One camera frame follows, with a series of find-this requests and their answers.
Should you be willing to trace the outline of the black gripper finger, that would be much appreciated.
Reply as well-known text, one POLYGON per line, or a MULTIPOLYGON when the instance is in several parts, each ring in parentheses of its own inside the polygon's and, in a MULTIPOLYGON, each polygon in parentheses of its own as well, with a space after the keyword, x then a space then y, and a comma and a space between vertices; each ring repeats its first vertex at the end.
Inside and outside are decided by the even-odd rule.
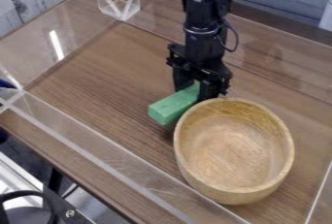
POLYGON ((221 80, 204 80, 200 83, 198 101, 217 98, 228 94, 229 86, 221 80))
POLYGON ((197 72, 194 70, 184 70, 180 68, 173 69, 173 80, 174 87, 177 91, 186 89, 188 87, 194 85, 197 78, 197 72))

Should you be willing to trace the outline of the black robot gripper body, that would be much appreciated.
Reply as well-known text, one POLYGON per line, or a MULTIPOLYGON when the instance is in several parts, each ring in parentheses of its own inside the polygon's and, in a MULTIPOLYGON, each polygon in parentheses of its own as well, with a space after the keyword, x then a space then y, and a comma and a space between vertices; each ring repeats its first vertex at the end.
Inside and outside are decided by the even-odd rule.
POLYGON ((194 70, 196 81, 221 80, 229 88, 232 72, 224 63, 228 27, 224 24, 213 24, 211 27, 198 28, 186 23, 184 30, 186 42, 182 45, 172 43, 168 46, 168 65, 173 69, 194 70))

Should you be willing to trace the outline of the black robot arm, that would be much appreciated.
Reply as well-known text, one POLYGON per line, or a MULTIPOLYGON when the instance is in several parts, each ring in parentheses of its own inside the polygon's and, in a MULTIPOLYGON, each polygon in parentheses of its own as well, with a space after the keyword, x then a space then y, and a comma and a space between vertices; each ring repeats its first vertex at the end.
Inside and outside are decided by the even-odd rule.
POLYGON ((202 102, 229 91, 232 71, 224 56, 236 50, 228 47, 231 0, 182 0, 182 3, 186 38, 182 45, 173 43, 168 46, 168 65, 173 68, 177 91, 200 82, 197 100, 202 102))

